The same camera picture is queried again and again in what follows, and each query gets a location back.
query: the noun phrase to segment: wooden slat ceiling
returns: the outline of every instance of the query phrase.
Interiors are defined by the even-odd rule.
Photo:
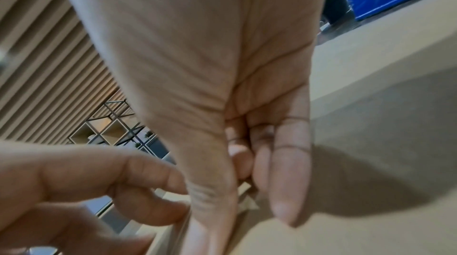
[[[67,0],[0,0],[0,139],[62,144],[117,88]]]

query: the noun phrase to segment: hand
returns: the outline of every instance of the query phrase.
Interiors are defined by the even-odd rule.
[[[310,179],[310,60],[323,0],[71,0],[183,171],[186,254],[221,254],[252,175],[292,224]]]
[[[173,165],[140,151],[0,142],[0,254],[53,246],[65,255],[143,255],[153,236],[116,236],[87,208],[68,202],[108,195],[137,222],[177,222],[188,206],[155,196],[157,187],[186,193]]]

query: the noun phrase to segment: beige floor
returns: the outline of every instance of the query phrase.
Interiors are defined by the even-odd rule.
[[[318,47],[300,227],[248,190],[229,253],[457,254],[456,30],[456,0],[422,0]]]

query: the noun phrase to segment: slatted wall panel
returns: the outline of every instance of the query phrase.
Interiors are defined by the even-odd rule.
[[[0,139],[65,143],[117,88],[67,0],[0,0]]]

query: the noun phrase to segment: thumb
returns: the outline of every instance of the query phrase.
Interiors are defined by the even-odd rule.
[[[181,254],[221,255],[230,238],[238,206],[236,173],[221,120],[217,132],[185,130],[186,139],[162,140],[184,173],[192,217]]]

